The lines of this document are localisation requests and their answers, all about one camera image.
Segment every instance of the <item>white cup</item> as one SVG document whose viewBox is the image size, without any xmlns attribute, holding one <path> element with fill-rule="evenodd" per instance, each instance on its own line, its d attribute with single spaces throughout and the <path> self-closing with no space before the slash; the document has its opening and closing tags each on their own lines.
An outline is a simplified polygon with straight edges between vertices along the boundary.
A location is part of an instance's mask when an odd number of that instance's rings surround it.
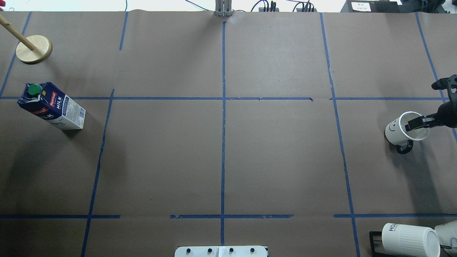
<svg viewBox="0 0 457 257">
<path fill-rule="evenodd" d="M 387 140 L 397 146 L 397 152 L 408 153 L 413 148 L 413 141 L 424 140 L 430 134 L 430 128 L 414 129 L 406 132 L 408 121 L 420 117 L 417 112 L 405 112 L 386 126 L 384 134 Z"/>
<path fill-rule="evenodd" d="M 433 229 L 387 223 L 382 233 L 384 249 L 396 256 L 439 257 L 440 242 Z"/>
<path fill-rule="evenodd" d="M 435 227 L 440 244 L 457 247 L 457 220 Z M 452 257 L 457 257 L 457 249 L 444 249 Z"/>
</svg>

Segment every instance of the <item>wooden base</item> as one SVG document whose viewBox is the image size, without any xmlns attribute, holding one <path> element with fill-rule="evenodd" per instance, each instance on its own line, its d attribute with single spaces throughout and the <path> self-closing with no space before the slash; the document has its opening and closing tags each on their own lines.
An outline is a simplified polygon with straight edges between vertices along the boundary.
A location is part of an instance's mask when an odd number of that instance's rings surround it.
<svg viewBox="0 0 457 257">
<path fill-rule="evenodd" d="M 19 43 L 16 48 L 16 56 L 19 60 L 26 64 L 36 64 L 49 57 L 53 50 L 51 41 L 39 35 L 29 36 L 27 39 L 36 49 L 31 51 L 23 43 Z"/>
</svg>

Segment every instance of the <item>white background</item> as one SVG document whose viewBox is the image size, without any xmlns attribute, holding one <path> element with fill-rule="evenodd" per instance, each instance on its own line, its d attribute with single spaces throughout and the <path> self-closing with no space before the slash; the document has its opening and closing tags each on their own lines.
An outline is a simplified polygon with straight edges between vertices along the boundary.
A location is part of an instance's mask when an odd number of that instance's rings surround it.
<svg viewBox="0 0 457 257">
<path fill-rule="evenodd" d="M 191 0 L 194 3 L 214 10 L 214 0 Z M 446 11 L 456 13 L 457 6 L 446 0 L 443 7 Z M 199 9 L 184 0 L 127 0 L 128 11 L 141 9 L 146 11 L 198 11 Z M 234 10 L 250 11 L 257 0 L 232 0 Z M 340 12 L 345 0 L 312 0 L 319 12 Z M 281 12 L 291 12 L 296 3 L 287 0 L 276 0 L 276 7 Z M 8 11 L 124 11 L 125 0 L 6 0 Z"/>
</svg>

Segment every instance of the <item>black mug handle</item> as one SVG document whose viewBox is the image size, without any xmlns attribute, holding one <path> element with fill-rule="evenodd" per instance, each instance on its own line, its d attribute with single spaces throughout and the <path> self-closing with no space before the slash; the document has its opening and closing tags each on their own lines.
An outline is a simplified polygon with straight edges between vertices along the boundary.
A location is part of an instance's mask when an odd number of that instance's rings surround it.
<svg viewBox="0 0 457 257">
<path fill-rule="evenodd" d="M 413 148 L 413 141 L 409 139 L 408 144 L 403 150 L 401 149 L 401 145 L 396 145 L 395 147 L 397 148 L 397 153 L 404 155 L 409 153 L 409 151 L 411 151 L 411 149 Z"/>
</svg>

